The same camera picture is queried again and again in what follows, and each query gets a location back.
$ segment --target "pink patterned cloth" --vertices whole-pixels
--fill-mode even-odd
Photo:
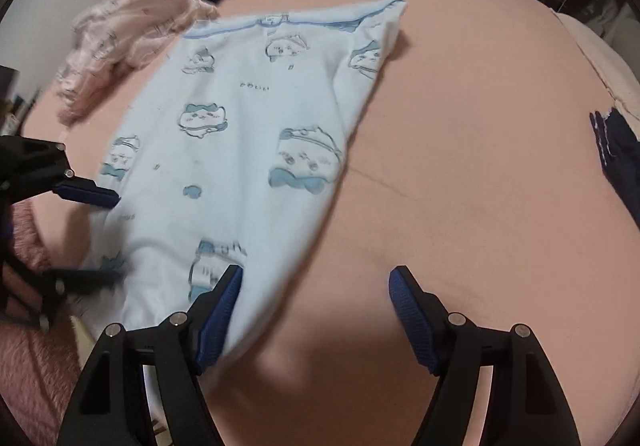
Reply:
[[[65,106],[60,121],[82,119],[133,69],[147,66],[196,20],[214,19],[215,6],[203,0],[104,0],[73,24],[74,50],[56,80]]]
[[[33,270],[49,267],[30,201],[14,205],[14,252]],[[12,288],[17,285],[8,267],[2,278]],[[66,307],[47,334],[0,321],[0,394],[35,446],[55,445],[79,375],[76,337]]]

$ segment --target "white cloth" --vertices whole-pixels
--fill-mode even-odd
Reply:
[[[157,325],[244,269],[224,354],[260,331],[330,205],[347,143],[393,49],[402,0],[196,25],[130,107],[98,177],[87,267],[122,286],[83,299],[108,323]]]

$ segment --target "white garment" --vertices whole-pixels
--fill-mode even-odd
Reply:
[[[398,36],[403,0],[203,22],[130,107],[98,185],[87,267],[122,286],[83,299],[108,323],[157,325],[244,269],[223,353],[260,331],[330,205],[347,143]]]

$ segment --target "silver bolt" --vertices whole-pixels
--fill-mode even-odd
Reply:
[[[515,331],[521,338],[528,338],[531,335],[531,329],[526,325],[516,325]]]
[[[169,323],[171,323],[174,327],[179,327],[183,323],[187,321],[187,314],[184,312],[174,312],[169,316]]]
[[[456,327],[462,327],[466,323],[466,318],[459,312],[452,312],[449,314],[449,323]]]
[[[111,325],[108,325],[107,328],[105,328],[104,333],[112,338],[113,336],[117,336],[118,334],[120,334],[120,328],[121,327],[119,323],[112,323]]]
[[[49,318],[47,318],[44,314],[40,315],[40,328],[45,334],[49,332]]]
[[[62,296],[65,293],[65,283],[58,278],[56,280],[56,292]]]

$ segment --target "pink sheet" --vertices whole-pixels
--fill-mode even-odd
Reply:
[[[355,1],[228,0],[220,12]],[[476,324],[531,325],[582,444],[602,446],[640,365],[640,234],[602,175],[588,121],[610,95],[534,0],[407,1],[324,232],[270,331],[209,394],[210,410],[228,446],[411,444],[436,380],[386,292],[388,273],[406,264]],[[66,137],[78,174],[95,174],[153,71]],[[28,137],[60,137],[55,109],[44,96]],[[53,262],[77,263],[85,209],[51,195],[34,205]],[[478,443],[490,374],[481,381],[467,445]]]

